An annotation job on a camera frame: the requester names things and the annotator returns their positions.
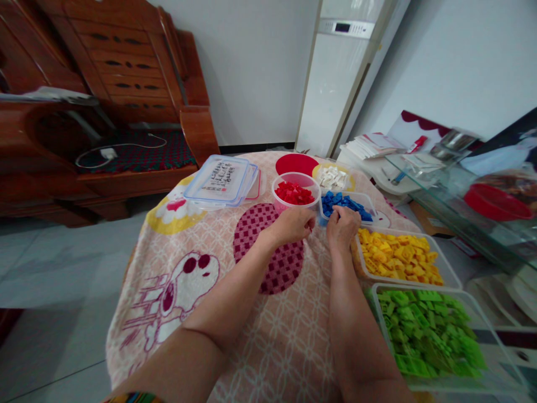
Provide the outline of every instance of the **white wall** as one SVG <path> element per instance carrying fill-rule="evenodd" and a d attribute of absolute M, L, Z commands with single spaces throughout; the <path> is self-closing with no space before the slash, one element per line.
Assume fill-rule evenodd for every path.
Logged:
<path fill-rule="evenodd" d="M 318 0 L 149 0 L 192 31 L 221 146 L 295 141 Z"/>
<path fill-rule="evenodd" d="M 412 0 L 350 138 L 403 109 L 490 139 L 537 106 L 537 2 Z"/>

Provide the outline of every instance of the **glass table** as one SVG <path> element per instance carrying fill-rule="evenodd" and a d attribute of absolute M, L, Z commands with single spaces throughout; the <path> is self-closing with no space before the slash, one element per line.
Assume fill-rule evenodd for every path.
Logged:
<path fill-rule="evenodd" d="M 385 159 L 419 185 L 409 193 L 413 200 L 488 260 L 509 274 L 524 265 L 537 270 L 537 218 L 499 222 L 474 211 L 463 197 L 477 177 L 459 164 L 423 173 L 402 154 Z"/>

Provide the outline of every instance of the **digital display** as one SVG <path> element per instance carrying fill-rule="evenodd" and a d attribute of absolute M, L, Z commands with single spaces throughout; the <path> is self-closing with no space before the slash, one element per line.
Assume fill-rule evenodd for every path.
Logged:
<path fill-rule="evenodd" d="M 348 32 L 348 30 L 350 29 L 351 25 L 350 24 L 336 24 L 336 29 L 335 31 L 336 32 Z"/>

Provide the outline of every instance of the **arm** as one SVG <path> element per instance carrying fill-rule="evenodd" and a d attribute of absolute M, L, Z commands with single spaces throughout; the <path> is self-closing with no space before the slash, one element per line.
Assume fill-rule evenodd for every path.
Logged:
<path fill-rule="evenodd" d="M 380 333 L 352 267 L 350 241 L 360 216 L 335 206 L 327 226 L 332 255 L 329 334 L 343 398 L 414 402 Z"/>
<path fill-rule="evenodd" d="M 110 396 L 140 391 L 166 403 L 206 401 L 252 310 L 270 257 L 277 247 L 306 238 L 314 222 L 311 210 L 284 211 L 188 319 Z"/>

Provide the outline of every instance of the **power cord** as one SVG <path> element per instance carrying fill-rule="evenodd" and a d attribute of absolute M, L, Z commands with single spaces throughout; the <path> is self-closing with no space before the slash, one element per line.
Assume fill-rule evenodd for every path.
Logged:
<path fill-rule="evenodd" d="M 164 141 L 164 144 L 161 144 L 160 146 L 143 146 L 141 144 L 134 144 L 134 143 L 122 143 L 122 144 L 111 144 L 109 146 L 102 146 L 102 147 L 96 147 L 96 148 L 92 148 L 88 151 L 86 151 L 85 153 L 83 154 L 80 154 L 77 158 L 77 160 L 74 162 L 74 164 L 77 166 L 77 167 L 80 167 L 80 168 L 87 168 L 87 169 L 93 169 L 93 168 L 100 168 L 106 164 L 108 164 L 110 161 L 112 161 L 114 158 L 117 157 L 117 154 L 115 152 L 115 150 L 112 148 L 112 147 L 119 147 L 119 146 L 138 146 L 138 147 L 143 147 L 143 148 L 161 148 L 161 147 L 164 147 L 166 144 L 168 144 L 168 141 L 159 137 L 159 136 L 155 136 L 154 134 L 151 134 L 151 133 L 148 133 L 147 134 L 148 136 L 150 137 L 156 137 L 158 138 L 159 140 L 162 140 Z M 82 157 L 88 155 L 89 153 L 93 152 L 93 151 L 97 151 L 97 150 L 101 150 L 101 155 L 106 158 L 106 161 L 103 162 L 102 164 L 99 164 L 99 165 L 94 165 L 92 167 L 88 167 L 88 166 L 83 166 L 83 165 L 80 165 L 78 162 L 81 160 Z"/>

